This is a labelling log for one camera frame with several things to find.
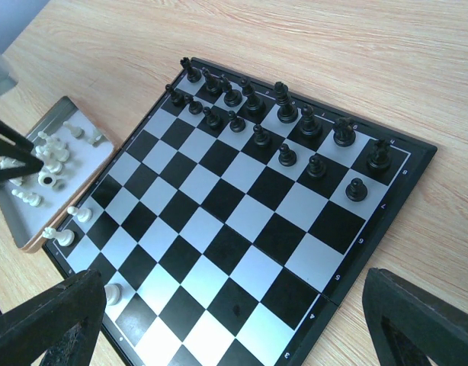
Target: black square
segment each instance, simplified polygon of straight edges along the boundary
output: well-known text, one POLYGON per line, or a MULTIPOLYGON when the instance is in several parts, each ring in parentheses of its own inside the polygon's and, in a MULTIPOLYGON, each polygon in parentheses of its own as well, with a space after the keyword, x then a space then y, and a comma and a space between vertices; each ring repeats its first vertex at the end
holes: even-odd
POLYGON ((97 248, 102 250, 118 227, 119 224, 107 212, 103 212, 91 226, 87 232, 87 236, 94 242, 97 248))
POLYGON ((120 266, 119 272, 137 291, 146 277, 155 267, 156 261, 141 246, 135 246, 133 251, 120 266))
POLYGON ((199 361, 187 350, 184 345, 180 346, 168 366, 202 366, 199 361))
MULTIPOLYGON (((179 88, 176 88, 175 91, 177 91, 179 93, 182 93, 183 96, 185 95, 185 92, 182 91, 179 88)), ((174 105, 171 102, 171 98, 168 96, 168 99, 166 99, 165 103, 163 103, 163 105, 161 106, 161 109, 164 109, 168 113, 173 114, 175 117, 178 117, 178 115, 181 113, 181 111, 183 111, 184 107, 185 107, 185 103, 182 103, 182 104, 180 104, 178 106, 174 105)))
POLYGON ((321 178, 312 178, 306 169, 304 169, 297 181, 308 189, 329 199, 349 169, 325 156, 316 155, 325 164, 325 174, 321 178))
POLYGON ((384 172, 374 172, 369 170, 367 165, 367 157, 373 151, 373 145, 375 144, 376 140, 369 140, 361 151, 359 156, 357 157, 356 161, 354 162, 351 169, 355 170, 356 172, 360 172, 361 174, 366 175, 382 183, 384 185, 389 185, 395 176, 395 174, 399 171, 400 167, 402 166, 405 158, 407 157, 407 153, 394 149, 390 147, 390 156, 391 156, 391 163, 389 168, 384 172))
POLYGON ((189 221, 198 204, 185 193, 177 191, 159 215, 174 231, 181 232, 189 221))
POLYGON ((171 124, 170 128, 166 130, 161 140, 178 150, 193 130, 195 130, 195 127, 177 118, 173 124, 171 124))
POLYGON ((222 108, 219 108, 216 105, 212 106, 211 109, 213 114, 216 114, 220 117, 220 126, 215 130, 212 130, 207 124, 207 117, 204 117, 198 124, 197 128, 200 128, 203 132, 217 138, 222 133, 222 131, 224 131, 224 128, 226 128, 226 126, 229 124, 229 115, 227 111, 224 111, 222 108))
POLYGON ((130 211, 129 216, 122 223, 122 227, 134 240, 139 242, 154 220, 156 220, 156 215, 140 201, 130 211))
POLYGON ((153 170, 144 164, 140 164, 136 171, 127 180, 124 187, 136 198, 141 197, 146 193, 148 188, 152 185, 158 175, 153 170))
POLYGON ((220 179, 202 203, 202 207, 217 219, 226 222, 244 197, 239 189, 220 179))
POLYGON ((159 317, 183 342, 203 313, 204 307, 180 286, 159 317))
POLYGON ((177 236, 159 261, 159 264, 168 271, 176 281, 181 283, 199 258, 200 252, 181 236, 177 236))
POLYGON ((345 254, 363 225, 364 220, 359 216, 329 201, 309 233, 341 254, 345 254))
POLYGON ((194 170, 195 165, 196 163, 193 160, 177 152, 161 172, 161 178, 178 189, 191 171, 194 170))
POLYGON ((217 366, 263 366, 240 341, 234 339, 217 366))
POLYGON ((217 95, 211 95, 207 91, 207 84, 204 83, 195 96, 199 99, 203 99, 204 101, 208 101, 211 104, 215 104, 217 99, 219 99, 219 96, 221 95, 222 95, 222 89, 220 89, 220 92, 217 93, 217 95))
POLYGON ((285 265, 304 236, 305 232, 298 226, 275 213, 254 244, 280 265, 285 265))
POLYGON ((239 109, 238 116, 245 118, 246 120, 250 120, 254 124, 260 124, 270 113, 271 109, 273 106, 275 106, 274 100, 268 97, 265 97, 263 94, 256 94, 259 98, 261 98, 264 102, 264 111, 262 111, 260 114, 256 114, 255 116, 252 116, 248 112, 248 108, 246 107, 246 103, 248 101, 245 101, 245 103, 242 105, 241 109, 239 109))
POLYGON ((104 286, 111 280, 112 276, 114 276, 117 271, 102 253, 98 253, 97 258, 94 259, 88 269, 97 269, 100 272, 104 286))
POLYGON ((140 295, 135 294, 116 320, 117 326, 133 345, 141 340, 146 330, 156 319, 156 314, 148 307, 140 295))
POLYGON ((73 242, 69 246, 60 246, 59 247, 59 250, 61 250, 61 253, 63 253, 63 255, 68 258, 68 255, 71 252, 73 252, 73 249, 80 242, 80 240, 83 239, 83 236, 85 236, 85 234, 83 233, 83 230, 80 229, 80 227, 73 220, 70 220, 68 222, 68 225, 66 225, 66 229, 73 231, 74 234, 75 234, 75 238, 73 238, 73 242))
POLYGON ((227 278, 207 311, 234 336, 237 336, 257 305, 258 301, 253 296, 231 278, 227 278))
POLYGON ((322 145, 325 138, 332 131, 332 127, 334 126, 327 120, 323 120, 322 118, 315 117, 316 122, 322 125, 322 131, 320 135, 315 138, 307 139, 301 132, 300 132, 300 122, 297 126, 290 132, 288 135, 288 139, 292 140, 296 143, 299 143, 302 146, 305 146, 307 149, 311 149, 312 151, 317 151, 317 149, 322 145))
POLYGON ((248 194, 275 211, 295 182, 266 167, 251 186, 248 194))
POLYGON ((224 174, 229 165, 231 165, 231 162, 238 153, 238 150, 220 140, 216 140, 209 151, 205 153, 200 164, 220 177, 224 174))
POLYGON ((251 243, 236 231, 224 225, 207 247, 204 255, 230 275, 248 251, 251 243))
POLYGON ((91 197, 103 208, 106 208, 121 188, 122 185, 120 185, 119 182, 110 175, 107 175, 104 180, 100 182, 94 193, 91 194, 91 197))
POLYGON ((260 147, 255 144, 254 135, 242 148, 242 152, 246 155, 251 156, 253 159, 268 164, 273 155, 280 149, 281 144, 285 139, 280 135, 270 131, 271 142, 268 146, 260 147))
POLYGON ((156 137, 142 130, 138 137, 136 137, 133 143, 127 148, 127 152, 142 162, 157 142, 158 139, 156 137))
POLYGON ((283 268, 261 303, 295 329, 319 293, 283 268))

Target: light wood tabletop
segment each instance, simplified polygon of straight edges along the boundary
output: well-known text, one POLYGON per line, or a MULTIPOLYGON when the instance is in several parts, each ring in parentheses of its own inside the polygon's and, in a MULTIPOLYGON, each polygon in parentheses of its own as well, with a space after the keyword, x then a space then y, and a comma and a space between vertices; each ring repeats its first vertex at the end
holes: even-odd
MULTIPOLYGON (((468 313, 468 1, 52 0, 5 52, 0 118, 26 133, 63 95, 124 141, 179 59, 196 56, 333 104, 439 150, 307 365, 377 364, 361 291, 387 268, 468 313)), ((0 213, 0 307, 62 278, 0 213)), ((92 364, 121 364, 101 335, 92 364)))

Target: black chess piece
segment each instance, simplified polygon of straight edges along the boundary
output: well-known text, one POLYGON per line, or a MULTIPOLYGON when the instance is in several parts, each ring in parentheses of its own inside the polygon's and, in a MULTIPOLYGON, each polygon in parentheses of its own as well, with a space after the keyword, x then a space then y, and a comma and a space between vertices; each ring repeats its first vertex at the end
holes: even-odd
POLYGON ((296 153, 291 150, 286 143, 282 143, 279 150, 280 155, 278 156, 278 161, 281 165, 292 166, 297 162, 296 153))
POLYGON ((299 129, 306 138, 314 138, 322 132, 322 124, 316 120, 313 114, 313 108, 305 104, 302 108, 302 117, 299 122, 299 129))
POLYGON ((310 178, 319 179, 325 175, 327 170, 325 163, 319 158, 318 155, 312 155, 309 158, 309 164, 306 168, 307 174, 310 178))
POLYGON ((220 82, 222 84, 222 90, 226 93, 226 95, 224 95, 224 103, 226 103, 226 106, 232 108, 240 105, 242 102, 241 92, 233 89, 230 81, 224 75, 220 76, 220 82))
POLYGON ((261 127, 260 124, 255 124, 252 130, 255 132, 253 138, 256 145, 260 147, 266 147, 270 144, 270 133, 266 131, 263 127, 261 127))
POLYGON ((346 187, 346 196, 351 201, 361 202, 368 195, 368 188, 359 178, 354 178, 346 187))
POLYGON ((235 111, 229 111, 229 127, 233 132, 241 132, 245 129, 246 127, 246 122, 244 121, 244 118, 239 117, 235 111))
POLYGON ((219 95, 222 94, 222 86, 220 84, 220 80, 213 76, 209 69, 203 67, 202 68, 202 75, 204 75, 205 78, 205 86, 207 89, 207 92, 214 96, 218 97, 219 95))
POLYGON ((193 83, 198 82, 200 80, 200 78, 202 77, 202 74, 200 74, 200 70, 191 65, 190 59, 188 57, 184 57, 183 59, 181 59, 180 64, 181 67, 187 70, 187 80, 189 82, 193 83))
POLYGON ((252 116, 256 116, 264 112, 266 104, 263 99, 256 95, 256 90, 251 84, 251 80, 247 77, 241 78, 239 86, 242 88, 242 95, 248 97, 246 101, 246 110, 252 116))
POLYGON ((166 84, 165 90, 168 94, 170 94, 170 100, 175 107, 184 105, 185 100, 183 94, 174 90, 171 84, 166 84))
POLYGON ((277 112, 278 119, 284 124, 291 124, 298 117, 298 109, 292 104, 288 87, 283 82, 276 82, 274 92, 277 96, 277 104, 280 106, 277 112))
POLYGON ((339 146, 351 146, 356 140, 356 133, 353 129, 354 121, 350 117, 341 117, 334 123, 334 142, 339 146))
POLYGON ((385 172, 392 162, 389 143, 385 140, 378 140, 373 145, 373 150, 367 157, 368 168, 372 172, 385 172))
POLYGON ((204 114, 207 118, 205 122, 212 130, 216 130, 222 126, 222 119, 220 116, 218 114, 214 114, 214 112, 209 107, 204 108, 204 114))
POLYGON ((191 94, 185 94, 185 103, 188 104, 188 111, 192 114, 199 114, 204 106, 199 101, 195 101, 191 94))

